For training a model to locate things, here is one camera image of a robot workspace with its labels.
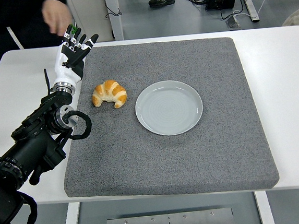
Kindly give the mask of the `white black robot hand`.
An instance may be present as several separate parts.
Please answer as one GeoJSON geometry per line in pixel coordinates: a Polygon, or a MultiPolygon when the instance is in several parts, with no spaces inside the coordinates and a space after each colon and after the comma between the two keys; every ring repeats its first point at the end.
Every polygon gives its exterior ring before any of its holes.
{"type": "Polygon", "coordinates": [[[81,28],[69,25],[63,35],[62,43],[57,48],[55,60],[54,90],[74,89],[83,78],[84,59],[98,39],[94,34],[87,39],[81,34],[81,28]]]}

